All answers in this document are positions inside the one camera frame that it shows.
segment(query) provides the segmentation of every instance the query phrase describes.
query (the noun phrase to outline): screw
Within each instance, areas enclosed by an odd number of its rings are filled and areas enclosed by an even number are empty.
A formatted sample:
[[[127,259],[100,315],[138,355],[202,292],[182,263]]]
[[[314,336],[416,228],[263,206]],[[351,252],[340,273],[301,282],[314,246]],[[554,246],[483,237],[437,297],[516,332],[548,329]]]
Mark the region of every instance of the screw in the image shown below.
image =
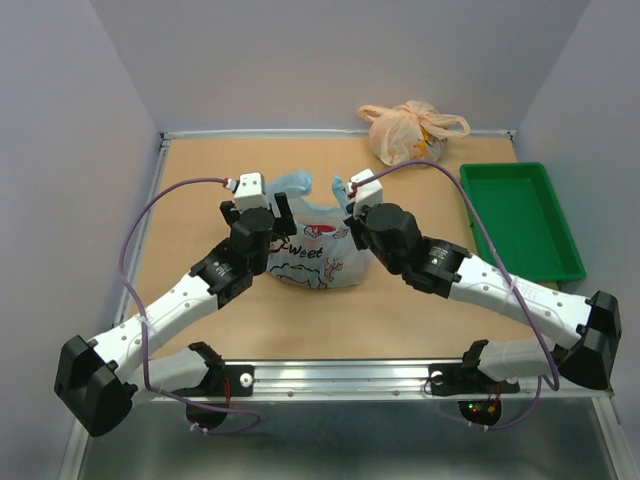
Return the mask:
[[[253,377],[249,373],[243,373],[240,375],[240,385],[244,388],[249,388],[253,385]]]
[[[444,375],[439,370],[436,370],[431,374],[431,383],[440,386],[444,383]]]

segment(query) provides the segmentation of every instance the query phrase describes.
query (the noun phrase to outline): black joint housing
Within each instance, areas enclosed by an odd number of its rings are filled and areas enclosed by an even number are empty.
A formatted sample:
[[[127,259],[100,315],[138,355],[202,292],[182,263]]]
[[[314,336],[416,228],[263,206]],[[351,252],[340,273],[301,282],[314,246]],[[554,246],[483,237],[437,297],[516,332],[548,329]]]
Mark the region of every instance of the black joint housing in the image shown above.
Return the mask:
[[[586,325],[578,327],[582,336],[570,350],[556,347],[558,370],[567,380],[585,388],[609,388],[613,364],[622,337],[618,300],[598,291],[587,300],[591,313]]]
[[[124,420],[136,390],[135,385],[121,383],[79,335],[63,345],[54,391],[92,437],[104,435]]]

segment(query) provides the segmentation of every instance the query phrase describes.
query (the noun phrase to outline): plastic bag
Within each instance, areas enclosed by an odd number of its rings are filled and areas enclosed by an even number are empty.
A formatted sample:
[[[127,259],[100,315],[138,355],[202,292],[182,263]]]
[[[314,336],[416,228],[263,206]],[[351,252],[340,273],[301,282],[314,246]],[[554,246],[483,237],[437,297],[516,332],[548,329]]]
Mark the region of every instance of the plastic bag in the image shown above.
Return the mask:
[[[274,194],[287,194],[298,227],[296,235],[271,244],[267,270],[286,283],[316,290],[358,285],[369,271],[373,254],[356,248],[343,222],[348,199],[342,180],[335,177],[333,181],[340,207],[322,207],[302,198],[311,193],[312,178],[301,170],[266,186],[272,205]]]
[[[414,100],[393,108],[364,105],[358,115],[373,122],[369,129],[371,149],[386,165],[412,158],[438,160],[447,139],[464,137],[471,131],[463,117],[441,114],[430,103]],[[447,128],[455,124],[462,131]]]

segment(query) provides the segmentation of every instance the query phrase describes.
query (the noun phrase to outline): orange plastic bag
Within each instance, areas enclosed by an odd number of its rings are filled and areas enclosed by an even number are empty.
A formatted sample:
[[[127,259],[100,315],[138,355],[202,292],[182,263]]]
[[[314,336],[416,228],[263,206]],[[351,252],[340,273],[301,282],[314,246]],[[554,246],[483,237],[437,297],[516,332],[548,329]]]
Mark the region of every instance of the orange plastic bag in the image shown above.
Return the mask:
[[[412,158],[438,160],[449,138],[469,134],[471,128],[459,115],[445,115],[427,102],[411,100],[393,108],[364,105],[358,115],[372,122],[369,129],[371,149],[386,165]],[[449,130],[460,125],[461,131]]]

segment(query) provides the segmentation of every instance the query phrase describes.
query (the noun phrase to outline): tabletop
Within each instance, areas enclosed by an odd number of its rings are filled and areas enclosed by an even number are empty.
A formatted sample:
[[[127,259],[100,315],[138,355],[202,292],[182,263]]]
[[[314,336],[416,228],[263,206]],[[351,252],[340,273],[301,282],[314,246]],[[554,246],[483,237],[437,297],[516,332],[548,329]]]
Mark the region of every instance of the tabletop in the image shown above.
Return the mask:
[[[440,163],[458,175],[466,163],[515,162],[507,138],[450,141]],[[334,175],[349,178],[385,166],[366,138],[224,138],[171,142],[160,189],[193,177],[237,178],[260,171],[268,182],[304,169],[314,176],[308,197],[335,205]],[[414,214],[423,235],[475,251],[467,213],[457,190],[432,168],[409,167],[382,179],[385,200]],[[219,204],[231,199],[215,184],[182,187],[154,209],[136,287],[150,303],[229,234]],[[129,313],[135,313],[131,307]],[[269,274],[229,305],[168,340],[156,357],[196,341],[227,359],[336,359],[459,357],[471,343],[516,340],[530,329],[473,305],[418,292],[376,260],[356,287],[307,290]]]

